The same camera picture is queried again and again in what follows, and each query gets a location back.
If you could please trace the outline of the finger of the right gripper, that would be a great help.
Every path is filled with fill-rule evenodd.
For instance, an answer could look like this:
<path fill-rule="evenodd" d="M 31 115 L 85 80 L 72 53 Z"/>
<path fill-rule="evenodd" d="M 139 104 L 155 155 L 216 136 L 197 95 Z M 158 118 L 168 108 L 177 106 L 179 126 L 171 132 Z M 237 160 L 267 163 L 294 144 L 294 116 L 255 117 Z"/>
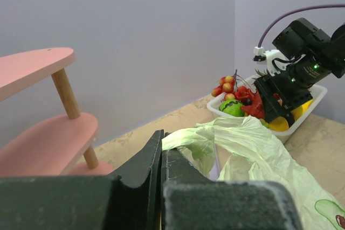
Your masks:
<path fill-rule="evenodd" d="M 272 122 L 277 117 L 281 116 L 282 107 L 274 96 L 263 97 L 265 121 Z"/>
<path fill-rule="evenodd" d="M 283 117 L 287 121 L 289 128 L 295 123 L 295 117 L 292 113 L 292 110 L 288 110 L 284 114 L 281 114 L 281 117 Z"/>

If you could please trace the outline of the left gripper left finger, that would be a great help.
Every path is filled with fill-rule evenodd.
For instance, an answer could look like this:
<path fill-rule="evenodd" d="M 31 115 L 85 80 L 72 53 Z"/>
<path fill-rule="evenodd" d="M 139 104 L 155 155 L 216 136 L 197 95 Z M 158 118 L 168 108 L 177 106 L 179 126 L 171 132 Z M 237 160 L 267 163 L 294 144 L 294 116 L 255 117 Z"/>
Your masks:
<path fill-rule="evenodd" d="M 163 136 L 104 176 L 1 179 L 1 229 L 160 229 Z"/>

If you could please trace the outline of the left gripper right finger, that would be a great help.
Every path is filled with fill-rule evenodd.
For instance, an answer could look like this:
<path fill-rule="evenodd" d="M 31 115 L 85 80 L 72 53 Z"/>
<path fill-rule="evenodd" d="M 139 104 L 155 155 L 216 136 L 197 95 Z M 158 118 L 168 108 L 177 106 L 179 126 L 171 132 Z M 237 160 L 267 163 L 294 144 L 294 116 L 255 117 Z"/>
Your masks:
<path fill-rule="evenodd" d="M 291 194 L 272 181 L 212 181 L 177 149 L 162 152 L 162 229 L 302 229 Z"/>

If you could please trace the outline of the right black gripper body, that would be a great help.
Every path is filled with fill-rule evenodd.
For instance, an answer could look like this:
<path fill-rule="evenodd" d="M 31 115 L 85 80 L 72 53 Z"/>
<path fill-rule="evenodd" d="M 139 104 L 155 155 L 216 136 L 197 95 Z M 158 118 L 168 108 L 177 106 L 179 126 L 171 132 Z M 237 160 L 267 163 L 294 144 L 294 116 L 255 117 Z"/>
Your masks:
<path fill-rule="evenodd" d="M 282 112 L 294 110 L 313 97 L 308 88 L 303 88 L 297 84 L 297 81 L 286 75 L 261 76 L 254 81 L 261 99 L 266 96 L 274 96 L 282 107 Z"/>

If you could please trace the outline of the light green plastic bag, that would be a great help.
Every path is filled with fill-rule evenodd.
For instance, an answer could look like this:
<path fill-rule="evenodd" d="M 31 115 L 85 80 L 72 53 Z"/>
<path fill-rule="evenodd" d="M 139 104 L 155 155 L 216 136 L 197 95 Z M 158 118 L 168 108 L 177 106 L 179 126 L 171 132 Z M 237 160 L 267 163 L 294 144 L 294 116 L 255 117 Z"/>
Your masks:
<path fill-rule="evenodd" d="M 230 153 L 219 181 L 277 182 L 292 195 L 304 229 L 344 229 L 344 208 L 254 117 L 217 117 L 177 130 L 162 140 L 163 150 L 188 149 L 194 165 L 205 176 L 216 162 L 215 147 Z"/>

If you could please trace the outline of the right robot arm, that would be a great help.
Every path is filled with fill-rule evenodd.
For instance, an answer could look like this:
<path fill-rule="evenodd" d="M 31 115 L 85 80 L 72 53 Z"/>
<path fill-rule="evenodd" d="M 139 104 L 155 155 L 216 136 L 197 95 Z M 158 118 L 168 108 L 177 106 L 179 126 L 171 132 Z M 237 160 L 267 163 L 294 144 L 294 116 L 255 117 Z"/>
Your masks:
<path fill-rule="evenodd" d="M 267 63 L 267 74 L 254 85 L 263 103 L 265 121 L 283 117 L 289 126 L 292 110 L 313 97 L 310 88 L 329 74 L 344 76 L 344 26 L 327 35 L 304 18 L 292 21 L 273 41 L 275 49 L 255 47 L 256 62 Z"/>

